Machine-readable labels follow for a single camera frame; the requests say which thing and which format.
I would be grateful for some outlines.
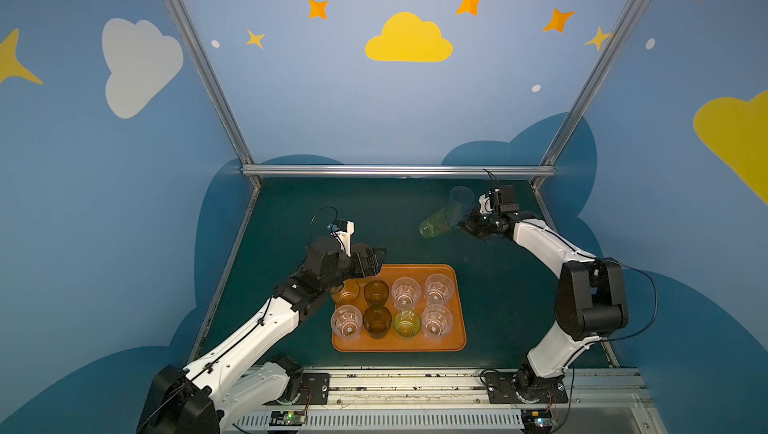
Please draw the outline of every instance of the transparent cup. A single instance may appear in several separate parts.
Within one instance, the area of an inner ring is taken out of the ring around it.
[[[453,330],[453,315],[447,307],[431,305],[422,313],[422,331],[429,340],[438,340]]]
[[[362,330],[362,313],[351,305],[339,306],[331,316],[331,329],[343,340],[355,340]]]
[[[347,279],[344,284],[330,289],[331,299],[338,305],[350,305],[360,295],[360,285],[355,279]]]
[[[398,336],[409,339],[422,328],[422,320],[415,311],[400,311],[395,316],[395,332]]]
[[[362,325],[373,339],[382,339],[392,325],[392,313],[384,306],[370,306],[362,314]]]
[[[422,296],[422,287],[410,277],[400,277],[392,283],[392,302],[398,311],[412,310]]]
[[[435,237],[458,229],[458,223],[464,221],[475,204],[475,194],[464,186],[456,186],[448,195],[448,204],[435,214],[425,219],[418,231],[424,237]]]
[[[381,306],[386,303],[389,297],[389,286],[386,285],[386,282],[375,279],[362,288],[362,295],[369,305]]]
[[[455,292],[453,281],[445,275],[431,275],[424,283],[424,300],[427,306],[444,305]]]

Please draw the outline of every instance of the white cloud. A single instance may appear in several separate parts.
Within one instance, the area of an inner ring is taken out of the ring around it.
[[[168,84],[184,64],[181,45],[152,23],[114,18],[104,26],[101,48],[111,71],[107,103],[114,114],[132,118]]]

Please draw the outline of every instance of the clear plastic cup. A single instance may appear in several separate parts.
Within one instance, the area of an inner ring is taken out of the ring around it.
[[[410,311],[422,296],[422,287],[410,277],[400,277],[392,283],[392,302],[398,311]]]
[[[445,275],[432,275],[427,277],[424,283],[424,300],[427,306],[444,305],[453,297],[456,287],[450,277]]]
[[[438,340],[453,330],[453,315],[447,307],[431,305],[422,313],[422,331],[429,340]]]
[[[331,316],[331,329],[343,340],[354,340],[362,331],[362,313],[351,305],[339,306]]]

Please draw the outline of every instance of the amber glass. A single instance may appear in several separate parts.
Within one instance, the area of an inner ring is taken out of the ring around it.
[[[384,306],[370,306],[362,314],[362,325],[373,339],[381,339],[389,332],[392,314]]]
[[[386,285],[386,282],[376,279],[362,288],[362,295],[369,305],[381,306],[386,303],[386,299],[389,297],[389,286]]]
[[[331,299],[338,305],[350,305],[360,295],[360,285],[354,279],[347,279],[344,284],[330,290]]]

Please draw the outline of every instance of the brown glass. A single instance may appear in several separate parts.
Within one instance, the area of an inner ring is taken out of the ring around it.
[[[362,325],[373,339],[382,339],[392,325],[392,313],[384,306],[370,306],[362,314]]]
[[[363,287],[362,295],[369,305],[381,306],[386,303],[386,299],[389,297],[389,286],[386,285],[386,282],[376,279]]]

